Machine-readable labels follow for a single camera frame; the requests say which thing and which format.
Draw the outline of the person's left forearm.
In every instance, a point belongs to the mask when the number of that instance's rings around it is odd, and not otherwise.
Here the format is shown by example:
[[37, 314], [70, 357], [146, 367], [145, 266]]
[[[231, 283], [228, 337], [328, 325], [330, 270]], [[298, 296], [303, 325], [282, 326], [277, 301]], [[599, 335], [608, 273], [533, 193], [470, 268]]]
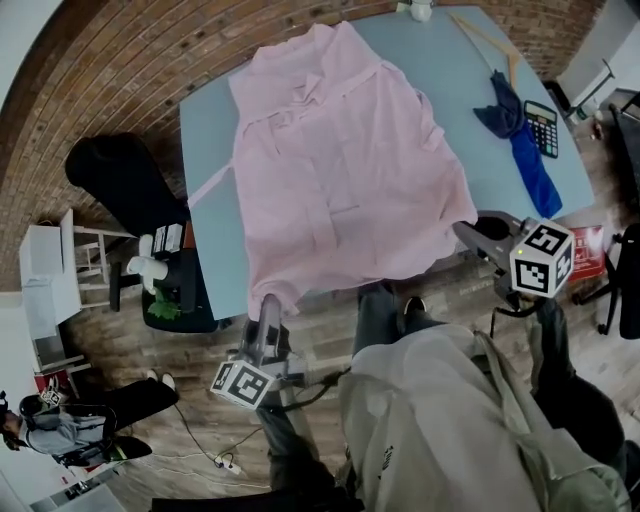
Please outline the person's left forearm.
[[256, 413], [270, 462], [265, 512], [363, 512], [362, 502], [336, 483], [280, 406], [259, 407]]

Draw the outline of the bright blue cloth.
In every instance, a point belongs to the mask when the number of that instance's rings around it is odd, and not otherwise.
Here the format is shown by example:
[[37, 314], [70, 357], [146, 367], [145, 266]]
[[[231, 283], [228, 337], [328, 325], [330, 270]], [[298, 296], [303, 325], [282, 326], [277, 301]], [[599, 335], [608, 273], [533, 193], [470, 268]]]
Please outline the bright blue cloth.
[[528, 124], [510, 137], [512, 154], [525, 188], [539, 216], [554, 217], [562, 208], [560, 195], [548, 175]]

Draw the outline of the white desk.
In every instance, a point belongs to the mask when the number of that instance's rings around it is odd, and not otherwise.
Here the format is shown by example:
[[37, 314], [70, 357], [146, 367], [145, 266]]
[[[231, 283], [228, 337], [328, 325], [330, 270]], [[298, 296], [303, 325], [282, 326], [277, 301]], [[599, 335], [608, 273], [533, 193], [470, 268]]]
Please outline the white desk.
[[556, 79], [571, 106], [600, 106], [616, 89], [640, 90], [640, 24], [611, 51], [584, 44]]

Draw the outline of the person's right forearm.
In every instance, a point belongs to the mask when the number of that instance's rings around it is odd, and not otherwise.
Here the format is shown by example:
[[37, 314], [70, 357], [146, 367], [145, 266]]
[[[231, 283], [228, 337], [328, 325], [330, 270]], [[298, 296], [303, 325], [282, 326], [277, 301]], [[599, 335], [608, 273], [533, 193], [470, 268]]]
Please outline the person's right forearm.
[[566, 430], [586, 454], [623, 472], [622, 424], [613, 401], [577, 374], [562, 308], [547, 300], [536, 316], [541, 327], [541, 361], [533, 384], [534, 399], [553, 428]]

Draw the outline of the white hair dryer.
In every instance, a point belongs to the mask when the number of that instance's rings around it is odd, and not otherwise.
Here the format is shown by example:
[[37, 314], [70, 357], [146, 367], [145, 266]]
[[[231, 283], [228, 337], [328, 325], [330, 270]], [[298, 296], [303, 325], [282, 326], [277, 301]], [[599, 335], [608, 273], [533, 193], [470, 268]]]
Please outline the white hair dryer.
[[155, 282], [163, 281], [168, 275], [168, 265], [152, 256], [153, 236], [145, 234], [139, 239], [138, 255], [132, 257], [126, 267], [129, 275], [138, 276], [144, 289], [156, 294]]

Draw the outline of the wooden clothes hanger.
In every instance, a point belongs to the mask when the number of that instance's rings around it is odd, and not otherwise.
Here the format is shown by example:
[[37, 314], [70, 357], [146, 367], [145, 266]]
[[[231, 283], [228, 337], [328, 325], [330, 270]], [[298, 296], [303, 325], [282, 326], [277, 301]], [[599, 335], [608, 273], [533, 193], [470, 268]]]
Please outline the wooden clothes hanger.
[[518, 64], [521, 61], [521, 57], [516, 48], [505, 42], [502, 42], [485, 32], [483, 32], [480, 28], [471, 24], [467, 20], [463, 19], [459, 15], [449, 14], [449, 17], [452, 21], [458, 26], [458, 28], [465, 34], [467, 39], [471, 42], [471, 44], [476, 48], [476, 50], [480, 53], [481, 57], [485, 60], [489, 68], [492, 68], [491, 63], [485, 58], [484, 53], [482, 52], [482, 48], [477, 43], [476, 39], [482, 39], [489, 45], [493, 46], [496, 50], [501, 52], [507, 63], [507, 72], [508, 72], [508, 80], [510, 85], [513, 88], [516, 88], [517, 84], [517, 68]]

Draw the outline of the white wooden stool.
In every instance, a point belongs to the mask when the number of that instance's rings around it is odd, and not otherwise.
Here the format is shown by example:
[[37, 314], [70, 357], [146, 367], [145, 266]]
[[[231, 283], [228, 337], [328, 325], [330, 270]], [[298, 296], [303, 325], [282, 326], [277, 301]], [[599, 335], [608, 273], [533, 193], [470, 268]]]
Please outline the white wooden stool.
[[110, 304], [110, 266], [107, 255], [111, 246], [118, 247], [133, 239], [125, 231], [73, 225], [75, 275], [82, 310]]

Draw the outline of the person's grey trouser leg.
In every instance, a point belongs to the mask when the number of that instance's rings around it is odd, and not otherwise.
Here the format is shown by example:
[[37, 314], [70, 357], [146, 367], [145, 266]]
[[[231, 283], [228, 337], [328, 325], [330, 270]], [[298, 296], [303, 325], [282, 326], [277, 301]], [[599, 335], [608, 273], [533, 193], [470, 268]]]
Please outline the person's grey trouser leg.
[[373, 345], [390, 345], [430, 327], [444, 325], [429, 313], [423, 319], [404, 319], [402, 301], [388, 282], [376, 282], [358, 290], [358, 318], [353, 355]]

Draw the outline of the black swivel office chair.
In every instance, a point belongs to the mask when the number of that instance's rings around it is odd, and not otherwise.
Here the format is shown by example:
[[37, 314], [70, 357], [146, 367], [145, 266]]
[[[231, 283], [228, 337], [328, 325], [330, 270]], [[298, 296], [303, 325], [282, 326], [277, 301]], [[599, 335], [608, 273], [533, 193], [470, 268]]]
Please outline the black swivel office chair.
[[614, 234], [614, 244], [621, 246], [617, 265], [605, 255], [608, 282], [589, 295], [573, 294], [575, 305], [586, 305], [610, 295], [607, 320], [597, 326], [600, 335], [608, 335], [618, 300], [621, 300], [619, 334], [626, 340], [640, 339], [640, 222], [627, 227], [623, 234]]

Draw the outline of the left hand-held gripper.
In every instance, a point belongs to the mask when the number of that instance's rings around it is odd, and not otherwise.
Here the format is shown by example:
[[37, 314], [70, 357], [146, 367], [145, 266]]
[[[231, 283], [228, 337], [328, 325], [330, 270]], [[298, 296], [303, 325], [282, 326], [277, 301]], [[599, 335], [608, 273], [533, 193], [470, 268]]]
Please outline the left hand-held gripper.
[[281, 326], [281, 303], [267, 294], [258, 324], [246, 324], [240, 345], [227, 352], [210, 391], [237, 406], [256, 410], [266, 394], [291, 385], [302, 386], [306, 362], [289, 343], [289, 330]]

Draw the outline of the black mesh recliner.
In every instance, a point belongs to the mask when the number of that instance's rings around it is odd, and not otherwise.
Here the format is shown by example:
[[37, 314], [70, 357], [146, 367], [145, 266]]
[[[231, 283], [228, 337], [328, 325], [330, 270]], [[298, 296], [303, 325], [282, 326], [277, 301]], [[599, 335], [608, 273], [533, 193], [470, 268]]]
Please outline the black mesh recliner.
[[640, 91], [622, 106], [611, 103], [615, 138], [621, 158], [621, 182], [629, 204], [640, 211]]

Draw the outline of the white cabinet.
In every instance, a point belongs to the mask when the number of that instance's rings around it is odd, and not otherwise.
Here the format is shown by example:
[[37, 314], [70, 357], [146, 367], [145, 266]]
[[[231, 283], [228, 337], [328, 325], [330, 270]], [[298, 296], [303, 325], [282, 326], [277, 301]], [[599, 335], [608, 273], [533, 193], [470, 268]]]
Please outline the white cabinet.
[[74, 212], [57, 226], [31, 225], [19, 248], [23, 306], [32, 339], [56, 335], [81, 310], [74, 246]]

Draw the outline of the black calculator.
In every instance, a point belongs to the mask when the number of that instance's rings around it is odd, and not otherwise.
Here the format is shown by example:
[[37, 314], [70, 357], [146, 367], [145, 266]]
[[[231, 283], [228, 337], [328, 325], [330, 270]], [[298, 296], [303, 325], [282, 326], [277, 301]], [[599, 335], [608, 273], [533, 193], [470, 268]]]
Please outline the black calculator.
[[557, 113], [540, 103], [527, 100], [524, 102], [524, 114], [540, 153], [543, 156], [557, 159]]

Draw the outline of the pink shirt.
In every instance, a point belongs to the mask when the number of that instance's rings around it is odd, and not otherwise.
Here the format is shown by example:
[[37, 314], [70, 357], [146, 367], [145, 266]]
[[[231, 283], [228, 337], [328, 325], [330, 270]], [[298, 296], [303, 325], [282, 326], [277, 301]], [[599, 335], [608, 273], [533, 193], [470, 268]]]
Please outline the pink shirt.
[[215, 315], [412, 277], [476, 221], [429, 99], [353, 24], [258, 49], [228, 90], [234, 132], [188, 193]]

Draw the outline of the green leafy plant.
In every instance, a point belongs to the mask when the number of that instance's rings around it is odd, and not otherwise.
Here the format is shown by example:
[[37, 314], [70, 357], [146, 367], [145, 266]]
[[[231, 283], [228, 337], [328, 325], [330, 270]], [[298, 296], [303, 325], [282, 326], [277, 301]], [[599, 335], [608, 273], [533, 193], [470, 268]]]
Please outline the green leafy plant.
[[160, 319], [175, 320], [182, 314], [179, 304], [172, 301], [160, 289], [155, 289], [153, 297], [153, 302], [147, 308], [150, 315]]

